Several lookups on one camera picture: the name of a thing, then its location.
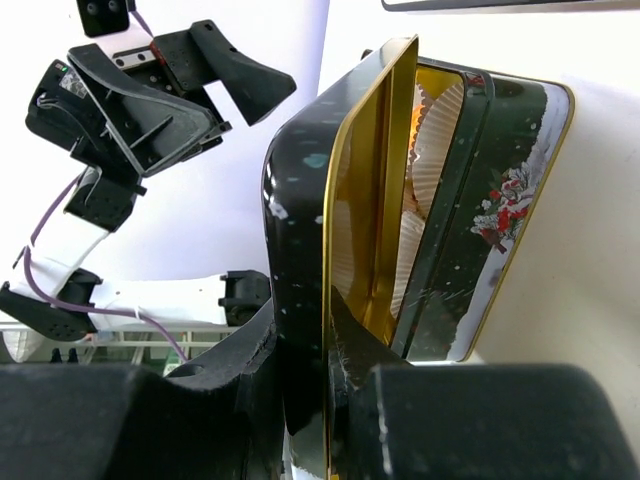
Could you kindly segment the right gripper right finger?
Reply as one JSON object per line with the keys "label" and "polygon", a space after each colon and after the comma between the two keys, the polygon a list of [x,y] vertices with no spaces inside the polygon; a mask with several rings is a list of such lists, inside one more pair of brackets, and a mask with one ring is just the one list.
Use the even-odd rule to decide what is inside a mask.
{"label": "right gripper right finger", "polygon": [[414,366],[338,292],[327,326],[327,456],[342,479],[639,475],[608,398],[580,368]]}

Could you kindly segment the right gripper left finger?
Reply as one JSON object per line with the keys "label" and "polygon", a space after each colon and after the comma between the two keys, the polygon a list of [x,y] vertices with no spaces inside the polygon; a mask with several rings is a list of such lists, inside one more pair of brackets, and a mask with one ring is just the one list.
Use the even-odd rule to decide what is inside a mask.
{"label": "right gripper left finger", "polygon": [[168,376],[126,364],[6,365],[5,479],[276,479],[283,404],[271,304]]}

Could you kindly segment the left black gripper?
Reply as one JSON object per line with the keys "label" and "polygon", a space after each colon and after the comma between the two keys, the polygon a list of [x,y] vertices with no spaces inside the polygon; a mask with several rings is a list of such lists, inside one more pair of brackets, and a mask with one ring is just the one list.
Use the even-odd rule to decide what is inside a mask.
{"label": "left black gripper", "polygon": [[[291,75],[241,53],[213,21],[189,34],[249,126],[296,91]],[[150,48],[109,56],[96,44],[52,62],[26,124],[87,165],[143,178],[219,145],[230,129],[204,89],[185,91]]]}

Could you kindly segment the gold tin lid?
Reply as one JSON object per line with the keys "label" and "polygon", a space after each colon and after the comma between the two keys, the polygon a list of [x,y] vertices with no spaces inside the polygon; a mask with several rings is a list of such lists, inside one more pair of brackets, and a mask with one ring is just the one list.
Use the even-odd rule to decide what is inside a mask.
{"label": "gold tin lid", "polygon": [[265,234],[294,472],[331,475],[332,303],[391,337],[419,42],[393,38],[278,130],[263,170]]}

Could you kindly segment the orange cookie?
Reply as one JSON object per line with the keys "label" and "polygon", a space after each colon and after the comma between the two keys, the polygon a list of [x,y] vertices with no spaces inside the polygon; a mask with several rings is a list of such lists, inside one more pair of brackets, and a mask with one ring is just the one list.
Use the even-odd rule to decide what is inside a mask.
{"label": "orange cookie", "polygon": [[418,105],[418,106],[415,106],[412,110],[411,125],[410,125],[410,132],[409,132],[409,150],[414,149],[416,135],[421,125],[422,109],[423,109],[423,106]]}

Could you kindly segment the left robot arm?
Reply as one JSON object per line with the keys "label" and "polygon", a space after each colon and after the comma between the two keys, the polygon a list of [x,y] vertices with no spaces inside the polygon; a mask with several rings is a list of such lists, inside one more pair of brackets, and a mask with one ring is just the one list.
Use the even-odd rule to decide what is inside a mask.
{"label": "left robot arm", "polygon": [[43,215],[2,284],[4,331],[73,342],[148,325],[172,340],[200,327],[242,326],[269,300],[269,280],[255,270],[110,282],[83,268],[128,220],[146,179],[215,148],[231,130],[206,93],[214,82],[248,125],[296,88],[290,75],[239,52],[210,20],[113,54],[78,46],[51,63],[25,123],[84,169]]}

